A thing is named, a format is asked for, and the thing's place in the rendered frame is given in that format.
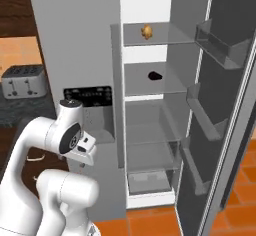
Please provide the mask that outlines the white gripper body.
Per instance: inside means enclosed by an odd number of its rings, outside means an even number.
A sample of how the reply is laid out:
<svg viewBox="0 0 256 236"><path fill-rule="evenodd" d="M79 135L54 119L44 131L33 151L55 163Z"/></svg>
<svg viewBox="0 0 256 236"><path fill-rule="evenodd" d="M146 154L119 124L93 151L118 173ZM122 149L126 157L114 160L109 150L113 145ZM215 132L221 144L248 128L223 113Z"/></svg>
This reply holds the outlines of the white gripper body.
<svg viewBox="0 0 256 236"><path fill-rule="evenodd" d="M97 156L97 147L94 146L92 149L88 151L83 151L82 147L78 147L73 149L67 154L69 159L78 161L80 163L84 163L89 166L93 166L95 164Z"/></svg>

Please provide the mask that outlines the dark avocado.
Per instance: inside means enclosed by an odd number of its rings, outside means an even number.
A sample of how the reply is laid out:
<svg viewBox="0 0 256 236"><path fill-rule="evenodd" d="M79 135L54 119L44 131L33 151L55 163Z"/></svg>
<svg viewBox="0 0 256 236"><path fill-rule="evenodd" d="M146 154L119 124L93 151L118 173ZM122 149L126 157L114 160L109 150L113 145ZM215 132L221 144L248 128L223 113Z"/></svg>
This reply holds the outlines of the dark avocado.
<svg viewBox="0 0 256 236"><path fill-rule="evenodd" d="M158 72L155 71L151 71L148 74L148 78L152 81L157 81L157 80L161 80L163 78L163 76L161 74L159 74Z"/></svg>

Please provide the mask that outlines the brown chicken drumstick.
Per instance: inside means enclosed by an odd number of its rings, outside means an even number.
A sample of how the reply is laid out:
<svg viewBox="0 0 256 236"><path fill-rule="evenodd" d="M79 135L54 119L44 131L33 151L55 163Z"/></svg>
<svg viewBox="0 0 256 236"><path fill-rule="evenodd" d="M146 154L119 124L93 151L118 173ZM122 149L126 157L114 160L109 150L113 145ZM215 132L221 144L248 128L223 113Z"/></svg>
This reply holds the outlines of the brown chicken drumstick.
<svg viewBox="0 0 256 236"><path fill-rule="evenodd" d="M153 36L153 30L149 24L145 24L144 27L141 29L142 36L148 40Z"/></svg>

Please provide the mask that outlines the dark wooden drawer front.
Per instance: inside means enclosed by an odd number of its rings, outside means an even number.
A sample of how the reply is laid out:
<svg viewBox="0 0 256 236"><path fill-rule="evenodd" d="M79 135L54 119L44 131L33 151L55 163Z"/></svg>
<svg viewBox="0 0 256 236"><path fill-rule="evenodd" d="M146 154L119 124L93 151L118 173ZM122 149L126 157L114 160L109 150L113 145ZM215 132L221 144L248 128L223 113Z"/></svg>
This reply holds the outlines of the dark wooden drawer front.
<svg viewBox="0 0 256 236"><path fill-rule="evenodd" d="M45 169L60 169L68 171L66 158L59 158L56 154L50 153L38 148L31 148L28 152L29 157L40 157L45 154L45 159L39 162L28 162L26 160L22 170L22 180L25 186L35 195L38 195L36 190L36 179Z"/></svg>

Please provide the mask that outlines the silver toaster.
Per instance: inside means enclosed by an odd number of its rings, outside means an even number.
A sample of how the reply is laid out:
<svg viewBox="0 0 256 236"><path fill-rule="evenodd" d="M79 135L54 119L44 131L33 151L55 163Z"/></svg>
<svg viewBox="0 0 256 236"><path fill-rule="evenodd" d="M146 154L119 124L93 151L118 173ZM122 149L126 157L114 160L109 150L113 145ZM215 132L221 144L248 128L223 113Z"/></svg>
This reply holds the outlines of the silver toaster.
<svg viewBox="0 0 256 236"><path fill-rule="evenodd" d="M44 68L40 64L13 65L1 78L6 99L39 98L47 94Z"/></svg>

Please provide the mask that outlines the grey fridge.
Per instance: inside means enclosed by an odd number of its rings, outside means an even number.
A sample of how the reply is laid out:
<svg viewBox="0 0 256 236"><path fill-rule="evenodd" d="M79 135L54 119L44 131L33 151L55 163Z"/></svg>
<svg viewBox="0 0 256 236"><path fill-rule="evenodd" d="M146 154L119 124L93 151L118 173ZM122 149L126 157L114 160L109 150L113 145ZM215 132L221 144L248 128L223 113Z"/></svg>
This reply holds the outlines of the grey fridge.
<svg viewBox="0 0 256 236"><path fill-rule="evenodd" d="M97 140L93 166L69 159L70 171L94 178L95 221L129 209L175 208L190 109L177 52L191 38L171 19L173 0L31 0L52 97L83 104ZM153 36L141 29L149 24ZM163 76L148 78L151 71Z"/></svg>

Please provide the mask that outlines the grey open fridge door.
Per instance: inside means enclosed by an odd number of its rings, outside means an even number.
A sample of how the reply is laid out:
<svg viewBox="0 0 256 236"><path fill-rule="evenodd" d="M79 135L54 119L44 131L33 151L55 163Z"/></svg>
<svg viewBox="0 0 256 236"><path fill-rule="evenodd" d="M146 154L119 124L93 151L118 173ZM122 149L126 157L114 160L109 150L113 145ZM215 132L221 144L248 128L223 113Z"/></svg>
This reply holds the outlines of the grey open fridge door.
<svg viewBox="0 0 256 236"><path fill-rule="evenodd" d="M175 211L182 236L210 236L256 122L256 0L173 0L171 19L192 40L180 68L196 71Z"/></svg>

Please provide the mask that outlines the dark wooden upper cupboard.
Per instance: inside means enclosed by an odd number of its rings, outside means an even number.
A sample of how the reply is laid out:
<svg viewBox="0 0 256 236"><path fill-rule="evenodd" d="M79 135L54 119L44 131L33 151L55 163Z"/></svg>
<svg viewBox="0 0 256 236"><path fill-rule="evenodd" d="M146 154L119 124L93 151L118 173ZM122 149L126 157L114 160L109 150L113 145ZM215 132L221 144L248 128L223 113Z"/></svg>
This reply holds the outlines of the dark wooden upper cupboard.
<svg viewBox="0 0 256 236"><path fill-rule="evenodd" d="M0 0L0 38L36 35L30 0Z"/></svg>

